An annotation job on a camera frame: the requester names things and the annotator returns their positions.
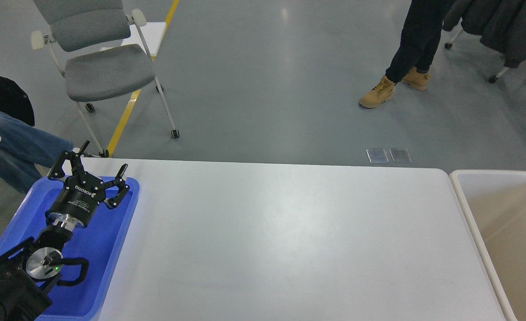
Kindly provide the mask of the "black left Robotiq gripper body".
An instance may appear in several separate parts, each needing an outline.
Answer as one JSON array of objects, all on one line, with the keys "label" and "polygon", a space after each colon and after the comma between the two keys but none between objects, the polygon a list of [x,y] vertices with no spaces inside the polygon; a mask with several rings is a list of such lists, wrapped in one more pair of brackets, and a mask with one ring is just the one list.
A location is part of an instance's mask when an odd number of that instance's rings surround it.
[{"label": "black left Robotiq gripper body", "polygon": [[45,223],[55,225],[57,221],[67,222],[65,228],[80,224],[88,227],[100,203],[105,199],[102,178],[86,172],[84,177],[78,173],[67,177],[57,199],[45,212]]}]

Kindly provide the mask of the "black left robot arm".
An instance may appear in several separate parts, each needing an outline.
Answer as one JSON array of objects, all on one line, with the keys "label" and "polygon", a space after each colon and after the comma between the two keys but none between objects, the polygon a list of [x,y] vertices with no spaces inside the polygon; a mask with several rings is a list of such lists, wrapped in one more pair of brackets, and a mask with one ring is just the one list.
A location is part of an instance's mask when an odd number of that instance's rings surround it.
[{"label": "black left robot arm", "polygon": [[0,321],[88,320],[103,302],[139,184],[86,171],[62,152],[0,238]]}]

